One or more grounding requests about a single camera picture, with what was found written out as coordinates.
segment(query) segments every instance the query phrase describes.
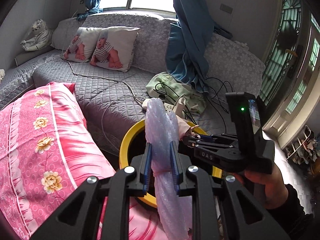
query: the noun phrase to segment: white tiger plush toy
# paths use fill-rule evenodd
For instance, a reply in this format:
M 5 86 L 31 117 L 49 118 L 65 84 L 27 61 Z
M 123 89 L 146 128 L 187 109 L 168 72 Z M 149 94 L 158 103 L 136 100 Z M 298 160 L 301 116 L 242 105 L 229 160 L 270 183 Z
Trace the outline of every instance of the white tiger plush toy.
M 51 36 L 52 30 L 47 24 L 42 19 L 36 20 L 20 44 L 25 51 L 39 50 L 51 44 Z

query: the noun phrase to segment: green cloth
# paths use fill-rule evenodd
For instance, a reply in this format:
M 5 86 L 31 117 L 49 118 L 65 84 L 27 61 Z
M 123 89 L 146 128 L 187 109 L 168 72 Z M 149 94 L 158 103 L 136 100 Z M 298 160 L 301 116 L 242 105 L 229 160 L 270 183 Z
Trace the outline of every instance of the green cloth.
M 184 94 L 186 99 L 186 106 L 191 112 L 198 112 L 199 114 L 201 114 L 207 107 L 205 98 L 202 93 L 197 92 L 188 84 L 178 83 L 167 72 L 162 72 L 155 75 L 150 80 L 148 85 L 146 85 L 146 89 L 150 97 L 152 98 L 159 97 L 159 94 L 156 91 L 154 91 L 154 89 L 156 88 L 157 90 L 166 92 L 167 95 L 173 98 L 173 100 L 171 98 L 167 98 L 166 103 L 174 104 L 174 102 L 178 99 L 177 95 L 170 88 L 164 85 L 157 85 L 158 83 L 169 86 L 179 96 Z

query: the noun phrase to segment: purple plastic wrap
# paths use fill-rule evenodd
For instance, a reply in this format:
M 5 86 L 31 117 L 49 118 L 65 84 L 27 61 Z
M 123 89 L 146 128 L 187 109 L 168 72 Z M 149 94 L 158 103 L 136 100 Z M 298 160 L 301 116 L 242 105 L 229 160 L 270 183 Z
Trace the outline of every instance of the purple plastic wrap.
M 152 98 L 148 102 L 145 126 L 146 140 L 152 144 L 151 168 L 160 221 L 169 240 L 189 239 L 192 199 L 176 195 L 170 166 L 170 142 L 179 142 L 176 115 L 167 113 L 159 98 Z

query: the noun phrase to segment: yellow bucket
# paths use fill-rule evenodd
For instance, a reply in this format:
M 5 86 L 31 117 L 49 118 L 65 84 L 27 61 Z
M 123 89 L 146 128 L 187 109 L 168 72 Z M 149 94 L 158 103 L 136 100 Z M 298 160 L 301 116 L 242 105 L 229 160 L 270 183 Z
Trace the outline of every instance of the yellow bucket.
M 191 122 L 188 122 L 188 124 L 190 126 L 194 126 L 194 124 Z M 121 143 L 121 147 L 120 147 L 120 153 L 119 153 L 119 165 L 121 169 L 129 165 L 128 152 L 129 152 L 130 144 L 132 143 L 134 138 L 144 130 L 144 127 L 145 127 L 144 120 L 137 122 L 134 126 L 130 128 L 130 130 L 124 136 Z M 202 135 L 207 135 L 206 132 L 199 127 L 195 128 L 194 132 Z M 216 167 L 212 167 L 212 176 L 221 178 L 222 170 Z M 156 198 L 151 194 L 147 193 L 147 195 L 145 195 L 144 197 L 140 197 L 139 199 L 144 203 L 148 204 L 149 206 L 157 208 Z

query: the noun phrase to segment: metal bolt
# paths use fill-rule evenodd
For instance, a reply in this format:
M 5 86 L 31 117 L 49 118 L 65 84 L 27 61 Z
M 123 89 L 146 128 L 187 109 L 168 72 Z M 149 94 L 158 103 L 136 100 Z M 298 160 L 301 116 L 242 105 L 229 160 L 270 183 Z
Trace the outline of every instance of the metal bolt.
M 188 167 L 188 171 L 190 172 L 197 172 L 199 168 L 197 166 L 191 165 Z
M 97 182 L 97 177 L 95 176 L 90 176 L 89 178 L 87 178 L 87 182 L 90 184 L 96 183 Z
M 125 172 L 125 173 L 128 173 L 128 174 L 134 173 L 134 167 L 132 167 L 132 166 L 127 166 L 127 167 L 124 168 L 124 172 Z
M 226 176 L 226 181 L 227 182 L 235 182 L 236 181 L 236 177 L 232 176 L 232 175 L 228 175 L 228 176 Z

